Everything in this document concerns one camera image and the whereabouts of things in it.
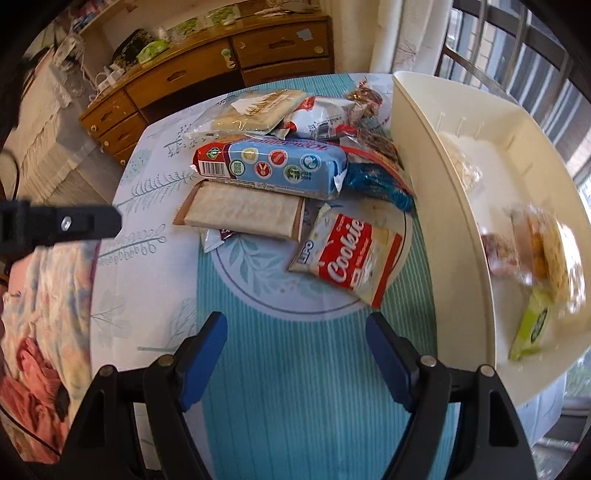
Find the metal window grille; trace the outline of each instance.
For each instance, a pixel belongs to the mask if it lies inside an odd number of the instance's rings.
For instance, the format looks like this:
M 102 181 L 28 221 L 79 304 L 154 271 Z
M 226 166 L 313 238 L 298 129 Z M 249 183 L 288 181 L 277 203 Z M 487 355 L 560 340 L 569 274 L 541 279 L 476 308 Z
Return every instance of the metal window grille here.
M 591 89 L 558 39 L 519 0 L 454 0 L 436 75 L 522 105 L 591 207 Z

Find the silver bolt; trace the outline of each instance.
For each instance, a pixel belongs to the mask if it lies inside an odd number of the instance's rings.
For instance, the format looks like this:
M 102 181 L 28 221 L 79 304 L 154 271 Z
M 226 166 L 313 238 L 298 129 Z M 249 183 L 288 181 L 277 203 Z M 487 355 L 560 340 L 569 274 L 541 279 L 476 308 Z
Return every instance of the silver bolt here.
M 61 231 L 67 232 L 70 229 L 70 225 L 72 225 L 72 219 L 68 216 L 65 216 L 61 221 Z
M 163 355 L 158 358 L 158 365 L 161 367 L 170 367 L 174 362 L 174 357 L 172 355 Z
M 434 367 L 437 365 L 437 359 L 431 355 L 423 355 L 421 357 L 421 363 L 425 365 L 425 367 Z
M 480 368 L 480 373 L 485 377 L 494 377 L 495 369 L 492 368 L 490 365 L 482 365 Z
M 113 365 L 105 365 L 104 367 L 101 367 L 99 370 L 99 375 L 101 377 L 108 377 L 112 373 L 113 373 Z

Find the white curtain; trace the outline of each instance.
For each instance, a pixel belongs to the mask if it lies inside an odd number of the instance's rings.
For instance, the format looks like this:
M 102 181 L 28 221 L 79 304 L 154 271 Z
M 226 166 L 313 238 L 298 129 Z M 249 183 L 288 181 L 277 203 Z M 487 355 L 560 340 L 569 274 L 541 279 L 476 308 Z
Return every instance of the white curtain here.
M 337 72 L 434 74 L 453 0 L 319 0 Z

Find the wooden drawer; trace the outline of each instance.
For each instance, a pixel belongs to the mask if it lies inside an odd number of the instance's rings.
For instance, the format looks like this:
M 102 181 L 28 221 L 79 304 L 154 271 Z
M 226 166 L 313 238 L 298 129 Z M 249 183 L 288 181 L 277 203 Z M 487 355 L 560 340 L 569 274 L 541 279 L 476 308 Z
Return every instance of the wooden drawer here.
M 136 113 L 100 137 L 100 144 L 107 152 L 115 155 L 137 143 L 147 126 L 143 117 Z
M 292 60 L 242 72 L 247 87 L 276 80 L 325 75 L 333 72 L 332 59 Z
M 326 22 L 262 28 L 232 37 L 241 67 L 330 56 Z
M 220 40 L 167 60 L 125 89 L 137 107 L 143 108 L 169 93 L 237 67 L 228 40 Z
M 99 138 L 109 128 L 114 127 L 136 111 L 135 105 L 131 103 L 129 97 L 123 90 L 120 90 L 101 102 L 81 122 L 90 135 Z
M 123 168 L 125 168 L 125 166 L 127 165 L 127 162 L 131 158 L 131 154 L 134 152 L 134 148 L 136 145 L 137 145 L 137 143 L 134 143 L 133 145 L 130 145 L 129 147 L 121 150 L 119 153 L 116 153 L 115 155 L 113 155 L 115 157 L 115 160 Z

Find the wooden desk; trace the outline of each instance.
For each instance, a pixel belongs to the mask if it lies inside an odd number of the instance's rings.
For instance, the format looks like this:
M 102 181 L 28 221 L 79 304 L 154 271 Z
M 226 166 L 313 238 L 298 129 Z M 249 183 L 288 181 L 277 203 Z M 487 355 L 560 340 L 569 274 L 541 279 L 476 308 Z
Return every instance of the wooden desk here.
M 236 71 L 242 86 L 333 73 L 330 17 L 320 12 L 246 17 L 195 33 L 154 60 L 133 67 L 99 95 L 80 121 L 124 166 L 150 123 L 147 107 Z

